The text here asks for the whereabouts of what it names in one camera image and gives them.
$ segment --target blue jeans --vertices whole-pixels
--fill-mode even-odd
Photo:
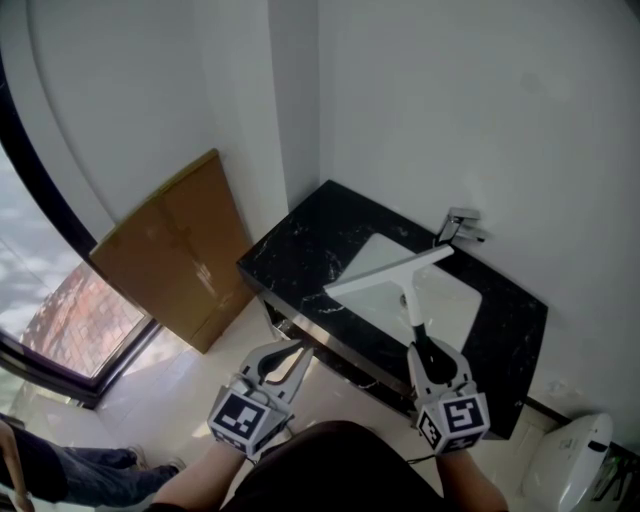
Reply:
[[[52,445],[67,478],[67,503],[128,507],[140,503],[168,482],[178,470],[160,466],[133,469],[136,456],[125,449],[61,448]]]

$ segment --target chrome faucet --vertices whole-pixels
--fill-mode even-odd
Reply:
[[[480,220],[480,212],[470,208],[449,208],[449,213],[444,219],[440,232],[433,241],[433,246],[449,244],[456,236],[484,242],[486,233],[474,226],[465,224],[466,221]]]

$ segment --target black marble countertop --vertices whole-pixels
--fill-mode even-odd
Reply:
[[[323,290],[374,233],[415,253],[430,249],[434,238],[401,215],[327,181],[245,254],[238,266],[258,291],[276,296],[408,386],[406,347]],[[482,294],[462,353],[478,389],[487,395],[491,431],[509,438],[533,378],[547,306],[461,249],[455,248],[452,256],[436,265]]]

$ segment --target person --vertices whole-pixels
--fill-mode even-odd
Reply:
[[[139,448],[63,448],[0,415],[0,483],[13,488],[15,505],[33,512],[29,495],[56,503],[127,507],[156,492],[184,467],[179,459],[146,469]]]
[[[321,423],[265,452],[223,510],[508,509],[466,450],[436,461],[444,498],[370,430],[350,422]],[[166,483],[147,512],[219,510],[243,462],[241,452],[216,443]]]

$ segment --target brick pavement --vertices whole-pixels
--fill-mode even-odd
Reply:
[[[93,377],[142,318],[83,262],[44,300],[20,342]]]

